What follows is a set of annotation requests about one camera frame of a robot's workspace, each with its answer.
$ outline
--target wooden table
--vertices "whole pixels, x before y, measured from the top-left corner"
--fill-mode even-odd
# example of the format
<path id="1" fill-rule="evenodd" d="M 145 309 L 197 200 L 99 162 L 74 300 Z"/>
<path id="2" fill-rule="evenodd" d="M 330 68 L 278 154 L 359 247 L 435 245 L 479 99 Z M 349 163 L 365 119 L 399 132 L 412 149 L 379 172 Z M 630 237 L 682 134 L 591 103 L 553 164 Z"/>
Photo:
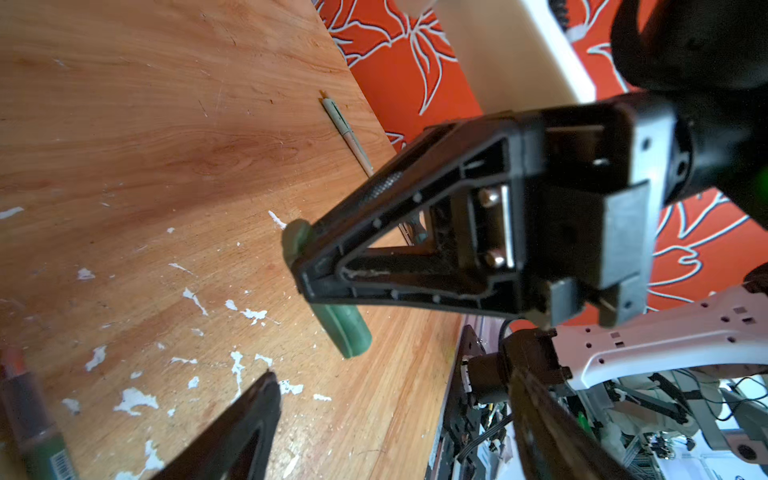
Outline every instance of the wooden table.
<path id="1" fill-rule="evenodd" d="M 364 307 L 373 347 L 342 360 L 270 217 L 314 221 L 366 179 L 319 90 L 375 167 L 393 154 L 310 1 L 9 0 L 0 38 L 0 346 L 25 349 L 82 478 L 149 478 L 147 443 L 168 463 L 256 355 L 303 385 L 270 478 L 422 478 L 459 317 Z M 115 411 L 130 389 L 157 408 Z"/>

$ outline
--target bottle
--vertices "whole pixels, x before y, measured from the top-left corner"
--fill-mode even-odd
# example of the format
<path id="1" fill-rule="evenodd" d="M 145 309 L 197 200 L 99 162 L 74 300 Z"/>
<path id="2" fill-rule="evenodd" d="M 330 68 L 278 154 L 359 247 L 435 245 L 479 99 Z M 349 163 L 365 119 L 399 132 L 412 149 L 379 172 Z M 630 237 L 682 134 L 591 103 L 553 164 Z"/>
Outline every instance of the bottle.
<path id="1" fill-rule="evenodd" d="M 30 480 L 79 480 L 64 437 L 45 408 L 22 351 L 3 349 L 0 363 L 4 372 L 0 399 Z"/>

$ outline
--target cable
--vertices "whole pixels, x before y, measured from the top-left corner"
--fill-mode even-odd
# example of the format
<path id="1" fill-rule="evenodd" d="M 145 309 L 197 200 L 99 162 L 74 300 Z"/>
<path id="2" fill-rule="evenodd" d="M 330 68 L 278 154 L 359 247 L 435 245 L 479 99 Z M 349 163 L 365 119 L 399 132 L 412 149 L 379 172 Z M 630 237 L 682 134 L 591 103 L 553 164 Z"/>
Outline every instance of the cable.
<path id="1" fill-rule="evenodd" d="M 696 384 L 697 384 L 697 386 L 698 386 L 699 390 L 701 390 L 701 383 L 702 383 L 702 382 L 700 382 L 700 381 L 699 381 L 699 379 L 698 379 L 698 378 L 696 378 L 696 376 L 695 376 L 695 375 L 693 375 L 693 374 L 691 374 L 690 372 L 687 372 L 687 371 L 685 371 L 685 370 L 682 370 L 682 369 L 675 369 L 675 372 L 680 372 L 680 373 L 684 374 L 685 376 L 688 376 L 689 378 L 692 378 L 692 379 L 694 380 L 694 382 L 696 382 Z M 715 404 L 715 405 L 726 405 L 726 404 L 727 404 L 729 408 L 730 408 L 730 404 L 729 404 L 728 402 L 725 402 L 725 401 L 723 401 L 723 402 L 716 402 L 716 401 L 714 401 L 714 400 L 710 400 L 710 399 L 708 399 L 708 398 L 707 398 L 707 397 L 705 397 L 703 394 L 701 395 L 701 398 L 702 398 L 703 400 L 706 400 L 706 401 L 707 401 L 707 403 L 705 403 L 704 405 L 706 405 L 706 406 L 707 406 L 707 409 L 710 411 L 710 413 L 711 413 L 711 414 L 712 414 L 712 416 L 715 418 L 715 420 L 719 420 L 719 421 L 721 421 L 721 422 L 725 422 L 726 420 L 729 420 L 731 417 L 733 417 L 733 414 L 734 414 L 734 413 L 736 413 L 736 410 L 737 410 L 737 409 L 738 409 L 738 408 L 741 406 L 741 404 L 742 404 L 742 403 L 747 403 L 747 402 L 758 402 L 758 401 L 760 401 L 760 400 L 762 400 L 762 399 L 768 399 L 768 386 L 766 386 L 766 385 L 764 385 L 764 384 L 762 384 L 762 383 L 758 382 L 756 379 L 752 378 L 751 376 L 745 376 L 744 378 L 742 378 L 741 380 L 739 380 L 738 382 L 736 382 L 736 384 L 734 384 L 734 385 L 733 385 L 733 388 L 735 389 L 737 386 L 739 386 L 739 384 L 741 384 L 741 382 L 743 382 L 743 381 L 744 381 L 744 380 L 746 380 L 746 379 L 751 379 L 751 380 L 753 380 L 754 382 L 756 382 L 756 383 L 758 383 L 759 385 L 761 385 L 761 386 L 762 386 L 762 387 L 763 387 L 763 388 L 766 390 L 766 394 L 765 394 L 765 395 L 763 395 L 763 396 L 759 396 L 759 397 L 756 397 L 756 398 L 754 398 L 754 399 L 742 399 L 742 400 L 739 400 L 738 402 L 736 402 L 736 405 L 734 405 L 734 406 L 733 406 L 733 408 L 730 410 L 730 415 L 728 415 L 728 416 L 727 416 L 726 418 L 724 418 L 724 419 L 722 419 L 722 418 L 720 418 L 720 417 L 716 416 L 716 415 L 715 415 L 715 413 L 712 411 L 712 407 L 710 407 L 710 405 L 709 405 L 709 404 L 710 404 L 710 403 L 713 403 L 713 404 Z"/>
<path id="2" fill-rule="evenodd" d="M 464 447 L 459 450 L 458 454 L 456 455 L 456 460 L 458 460 L 459 463 L 464 461 L 464 458 L 466 458 L 467 455 L 472 453 L 472 450 L 478 448 L 480 444 L 482 444 L 485 440 L 491 438 L 493 435 L 498 433 L 499 430 L 506 427 L 506 425 L 512 421 L 512 414 L 510 413 L 503 419 L 499 420 L 499 422 L 492 426 L 490 429 L 485 430 L 485 433 L 480 435 L 478 438 L 471 440 L 467 445 L 464 445 Z"/>
<path id="3" fill-rule="evenodd" d="M 501 370 L 501 373 L 502 373 L 502 379 L 505 382 L 509 378 L 510 372 L 508 371 L 508 367 L 507 367 L 507 349 L 506 347 L 504 347 L 504 338 L 505 338 L 505 334 L 507 333 L 507 330 L 509 330 L 509 326 L 515 320 L 517 319 L 504 319 L 504 321 L 502 322 L 502 327 L 498 329 L 497 347 L 498 347 L 499 353 L 501 353 L 501 355 L 499 355 L 498 357 L 498 361 L 500 363 L 499 369 Z"/>

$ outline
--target metal bolt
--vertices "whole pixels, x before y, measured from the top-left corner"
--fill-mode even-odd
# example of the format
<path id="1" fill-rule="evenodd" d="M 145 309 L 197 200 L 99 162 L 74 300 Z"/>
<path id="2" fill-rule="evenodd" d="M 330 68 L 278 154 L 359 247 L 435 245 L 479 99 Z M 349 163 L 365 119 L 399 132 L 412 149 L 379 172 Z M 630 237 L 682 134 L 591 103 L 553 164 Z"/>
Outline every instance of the metal bolt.
<path id="1" fill-rule="evenodd" d="M 494 268 L 502 268 L 506 263 L 505 257 L 506 255 L 504 255 L 504 250 L 495 248 L 493 250 L 489 250 L 485 254 L 485 262 Z"/>
<path id="2" fill-rule="evenodd" d="M 480 204 L 485 208 L 493 207 L 502 199 L 497 188 L 482 188 L 478 192 Z"/>

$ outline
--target orange wallpaper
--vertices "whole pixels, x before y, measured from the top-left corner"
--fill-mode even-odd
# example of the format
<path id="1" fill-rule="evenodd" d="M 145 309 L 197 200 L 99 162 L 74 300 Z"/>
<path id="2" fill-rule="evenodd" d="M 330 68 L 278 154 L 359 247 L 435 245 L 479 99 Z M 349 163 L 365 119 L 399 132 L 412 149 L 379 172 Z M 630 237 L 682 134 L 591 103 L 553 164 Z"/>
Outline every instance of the orange wallpaper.
<path id="1" fill-rule="evenodd" d="M 393 0 L 313 2 L 396 149 L 427 125 L 481 114 L 432 12 L 410 18 Z M 641 19 L 653 4 L 642 2 Z M 619 0 L 568 0 L 566 35 L 598 98 L 627 91 L 608 42 L 618 5 Z M 660 217 L 648 310 L 679 306 L 740 283 L 768 260 L 766 231 L 716 190 L 672 205 Z M 596 310 L 575 322 L 595 323 Z"/>

